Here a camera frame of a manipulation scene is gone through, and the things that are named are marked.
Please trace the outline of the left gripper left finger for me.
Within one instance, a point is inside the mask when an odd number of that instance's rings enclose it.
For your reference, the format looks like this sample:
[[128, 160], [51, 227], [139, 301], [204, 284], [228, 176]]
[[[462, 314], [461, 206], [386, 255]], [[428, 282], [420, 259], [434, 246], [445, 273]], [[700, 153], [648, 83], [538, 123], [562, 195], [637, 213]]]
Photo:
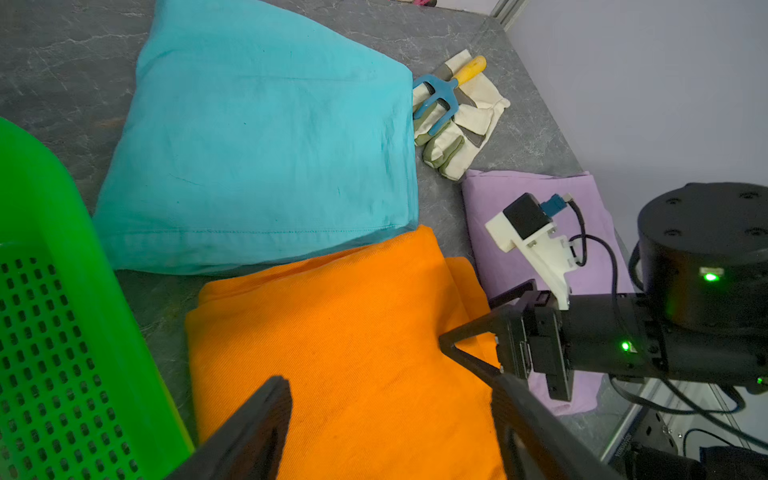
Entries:
[[288, 380], [268, 379], [170, 479], [275, 479], [286, 444], [292, 396]]

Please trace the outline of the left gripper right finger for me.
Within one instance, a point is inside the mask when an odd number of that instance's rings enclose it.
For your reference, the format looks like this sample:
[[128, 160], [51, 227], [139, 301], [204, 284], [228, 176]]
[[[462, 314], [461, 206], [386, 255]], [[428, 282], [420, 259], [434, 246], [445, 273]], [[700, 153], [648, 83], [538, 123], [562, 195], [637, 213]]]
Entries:
[[491, 412], [508, 479], [618, 479], [511, 375], [492, 380]]

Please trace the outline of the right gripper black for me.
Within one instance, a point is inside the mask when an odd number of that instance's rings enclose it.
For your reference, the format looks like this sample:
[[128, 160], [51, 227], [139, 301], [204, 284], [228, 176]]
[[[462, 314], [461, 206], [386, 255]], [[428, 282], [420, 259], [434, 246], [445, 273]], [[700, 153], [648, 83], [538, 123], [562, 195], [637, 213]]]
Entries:
[[499, 315], [496, 321], [489, 313], [454, 328], [439, 336], [439, 348], [445, 356], [492, 387], [501, 370], [460, 349], [458, 344], [494, 333], [497, 357], [505, 373], [523, 380], [533, 372], [540, 373], [545, 376], [548, 397], [569, 402], [574, 374], [565, 358], [561, 311], [551, 292], [536, 289], [536, 281], [530, 279], [492, 297], [488, 304]]

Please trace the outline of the purple pants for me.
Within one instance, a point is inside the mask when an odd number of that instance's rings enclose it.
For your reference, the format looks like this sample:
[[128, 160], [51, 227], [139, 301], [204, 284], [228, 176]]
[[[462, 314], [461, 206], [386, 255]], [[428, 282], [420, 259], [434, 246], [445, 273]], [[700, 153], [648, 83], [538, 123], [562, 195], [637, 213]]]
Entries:
[[441, 350], [486, 383], [520, 377], [555, 415], [593, 410], [603, 376], [570, 364], [565, 321], [585, 332], [634, 291], [593, 177], [471, 170], [462, 192], [491, 311]]

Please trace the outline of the orange pants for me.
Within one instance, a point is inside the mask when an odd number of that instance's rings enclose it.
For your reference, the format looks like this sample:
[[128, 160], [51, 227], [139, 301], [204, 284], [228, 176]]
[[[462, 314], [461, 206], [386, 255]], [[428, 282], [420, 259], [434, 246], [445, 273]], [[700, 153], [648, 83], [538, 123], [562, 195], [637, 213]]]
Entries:
[[282, 376], [283, 479], [500, 479], [491, 390], [438, 345], [488, 310], [427, 227], [210, 282], [186, 318], [198, 437]]

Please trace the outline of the green plastic basket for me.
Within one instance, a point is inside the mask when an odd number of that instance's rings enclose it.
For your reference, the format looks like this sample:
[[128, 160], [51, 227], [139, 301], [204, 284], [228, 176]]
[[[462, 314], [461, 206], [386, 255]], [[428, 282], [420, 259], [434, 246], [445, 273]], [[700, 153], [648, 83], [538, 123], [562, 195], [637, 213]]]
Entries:
[[163, 479], [194, 452], [89, 212], [1, 124], [1, 475]]

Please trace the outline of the teal pants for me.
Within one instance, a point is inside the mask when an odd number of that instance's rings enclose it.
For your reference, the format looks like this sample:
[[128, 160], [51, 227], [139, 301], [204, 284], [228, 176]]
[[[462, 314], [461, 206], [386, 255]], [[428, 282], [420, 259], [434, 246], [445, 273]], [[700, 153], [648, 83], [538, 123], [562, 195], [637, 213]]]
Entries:
[[93, 222], [110, 265], [271, 266], [418, 225], [411, 71], [261, 1], [159, 1]]

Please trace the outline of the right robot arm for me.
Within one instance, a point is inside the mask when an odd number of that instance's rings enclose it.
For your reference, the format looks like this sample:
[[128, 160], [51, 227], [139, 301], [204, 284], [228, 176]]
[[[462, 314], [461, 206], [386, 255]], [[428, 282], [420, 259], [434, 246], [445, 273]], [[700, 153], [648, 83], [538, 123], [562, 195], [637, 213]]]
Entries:
[[690, 183], [644, 206], [635, 293], [577, 295], [583, 266], [556, 232], [567, 196], [523, 194], [488, 221], [503, 251], [518, 250], [545, 283], [528, 280], [490, 312], [439, 339], [441, 351], [485, 383], [501, 374], [545, 377], [568, 401], [578, 371], [767, 388], [767, 190], [748, 183]]

